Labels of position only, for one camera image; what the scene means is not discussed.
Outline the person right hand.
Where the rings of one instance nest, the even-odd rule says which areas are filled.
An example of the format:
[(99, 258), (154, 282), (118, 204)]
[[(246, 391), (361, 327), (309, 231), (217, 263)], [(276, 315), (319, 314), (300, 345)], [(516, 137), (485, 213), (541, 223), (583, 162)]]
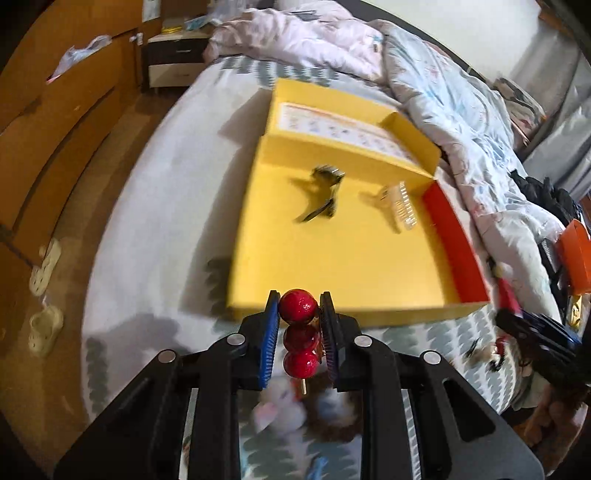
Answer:
[(581, 434), (588, 406), (568, 404), (547, 385), (541, 401), (525, 422), (522, 440), (541, 462), (547, 476), (552, 475), (566, 458)]

